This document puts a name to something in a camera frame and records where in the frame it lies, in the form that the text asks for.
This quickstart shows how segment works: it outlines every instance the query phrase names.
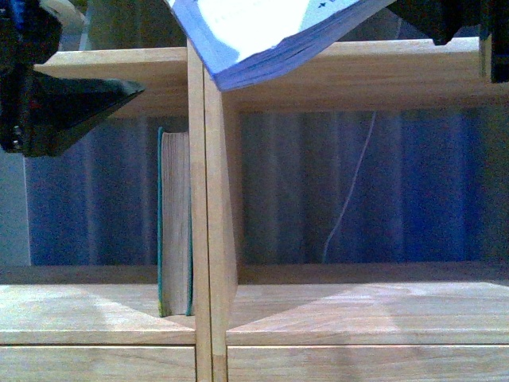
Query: vertical wooden divider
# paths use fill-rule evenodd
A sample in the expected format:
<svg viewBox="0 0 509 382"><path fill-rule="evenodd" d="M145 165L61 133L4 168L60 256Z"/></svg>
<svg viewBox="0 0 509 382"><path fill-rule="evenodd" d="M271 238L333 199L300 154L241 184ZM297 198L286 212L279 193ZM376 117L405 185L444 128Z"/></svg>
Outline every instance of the vertical wooden divider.
<svg viewBox="0 0 509 382"><path fill-rule="evenodd" d="M189 152L191 163L192 256L196 318L196 380L212 382L212 335L208 269L207 173L204 68L188 41Z"/></svg>
<svg viewBox="0 0 509 382"><path fill-rule="evenodd" d="M205 73L208 250L215 382L227 381L226 331L242 249L242 157L234 100Z"/></svg>

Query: wooden shelf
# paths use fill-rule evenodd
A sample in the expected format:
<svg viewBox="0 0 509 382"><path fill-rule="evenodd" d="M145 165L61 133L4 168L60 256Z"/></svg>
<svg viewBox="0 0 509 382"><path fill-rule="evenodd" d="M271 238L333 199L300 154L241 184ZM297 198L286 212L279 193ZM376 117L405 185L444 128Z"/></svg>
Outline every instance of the wooden shelf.
<svg viewBox="0 0 509 382"><path fill-rule="evenodd" d="M479 74L479 39L335 43L286 76L233 91L241 112L405 110L509 103Z"/></svg>
<svg viewBox="0 0 509 382"><path fill-rule="evenodd" d="M159 318L157 285L1 285L0 345L194 345L194 318Z"/></svg>
<svg viewBox="0 0 509 382"><path fill-rule="evenodd" d="M227 344L507 343L506 270L482 263L258 267L247 271L250 283L265 285L238 287ZM328 284L311 284L321 275ZM310 284L285 284L292 280Z"/></svg>
<svg viewBox="0 0 509 382"><path fill-rule="evenodd" d="M188 114L187 49L126 49L61 52L37 70L62 78L118 78L146 86L118 110L117 118Z"/></svg>
<svg viewBox="0 0 509 382"><path fill-rule="evenodd" d="M230 92L240 112L388 110L509 104L509 84L479 76L479 40L340 42L286 76ZM146 91L115 113L187 115L187 49L57 53L38 70L135 80Z"/></svg>

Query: wooden surface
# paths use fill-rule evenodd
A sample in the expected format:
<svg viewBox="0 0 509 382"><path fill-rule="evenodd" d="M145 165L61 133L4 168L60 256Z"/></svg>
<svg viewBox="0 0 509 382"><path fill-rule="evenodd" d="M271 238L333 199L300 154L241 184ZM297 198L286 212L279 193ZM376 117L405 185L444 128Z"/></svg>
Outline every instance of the wooden surface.
<svg viewBox="0 0 509 382"><path fill-rule="evenodd" d="M208 210L205 164L204 68L188 50L189 151L191 160L192 257L196 315L196 378L212 382L212 339L208 278Z"/></svg>
<svg viewBox="0 0 509 382"><path fill-rule="evenodd" d="M227 380L225 332L242 250L240 129L231 99L205 78L208 250L214 381Z"/></svg>
<svg viewBox="0 0 509 382"><path fill-rule="evenodd" d="M336 267L329 284L241 285L227 331L229 345L509 343L509 283L503 269L421 264L373 274ZM387 273L383 277L383 268ZM280 272L300 283L309 271ZM269 272L260 272L264 279ZM331 274L329 282L334 282Z"/></svg>
<svg viewBox="0 0 509 382"><path fill-rule="evenodd" d="M0 286L0 344L194 345L194 318L159 318L156 285Z"/></svg>
<svg viewBox="0 0 509 382"><path fill-rule="evenodd" d="M115 112L118 118L188 113L186 48L61 52L37 70L63 78L118 78L146 90Z"/></svg>
<svg viewBox="0 0 509 382"><path fill-rule="evenodd" d="M479 40L335 43L276 80L232 92L243 112L404 110L509 103L480 77Z"/></svg>
<svg viewBox="0 0 509 382"><path fill-rule="evenodd" d="M228 348L229 382L506 382L507 346Z"/></svg>
<svg viewBox="0 0 509 382"><path fill-rule="evenodd" d="M240 284L410 283L496 281L509 284L509 263L464 261L444 263L289 264L241 267Z"/></svg>
<svg viewBox="0 0 509 382"><path fill-rule="evenodd" d="M2 382L192 382L194 347L0 347Z"/></svg>
<svg viewBox="0 0 509 382"><path fill-rule="evenodd" d="M0 267L0 284L131 283L157 283L157 266Z"/></svg>

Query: book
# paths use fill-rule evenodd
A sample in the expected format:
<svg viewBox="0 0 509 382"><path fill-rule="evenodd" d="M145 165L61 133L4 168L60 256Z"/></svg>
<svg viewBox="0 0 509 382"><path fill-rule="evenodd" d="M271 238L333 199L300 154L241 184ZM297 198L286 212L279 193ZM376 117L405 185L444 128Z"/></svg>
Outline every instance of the book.
<svg viewBox="0 0 509 382"><path fill-rule="evenodd" d="M191 181L188 132L161 128L157 145L159 314L192 315Z"/></svg>
<svg viewBox="0 0 509 382"><path fill-rule="evenodd" d="M297 68L394 0L166 0L217 88Z"/></svg>

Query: blue curtain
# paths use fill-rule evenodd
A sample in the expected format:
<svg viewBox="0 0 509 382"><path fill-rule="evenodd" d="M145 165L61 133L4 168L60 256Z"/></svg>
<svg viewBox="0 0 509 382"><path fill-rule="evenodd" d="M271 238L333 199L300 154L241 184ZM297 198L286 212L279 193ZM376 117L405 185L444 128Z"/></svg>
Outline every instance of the blue curtain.
<svg viewBox="0 0 509 382"><path fill-rule="evenodd" d="M344 40L393 39L397 25L384 10ZM423 36L403 23L399 37ZM486 178L490 110L379 111L326 262L475 260L487 241L505 248L507 230L490 223L507 219L499 180ZM504 113L500 126L507 124ZM244 116L246 263L324 260L371 116ZM27 159L33 263L155 263L157 128L186 123L111 119L61 158ZM487 220L494 199L496 219Z"/></svg>

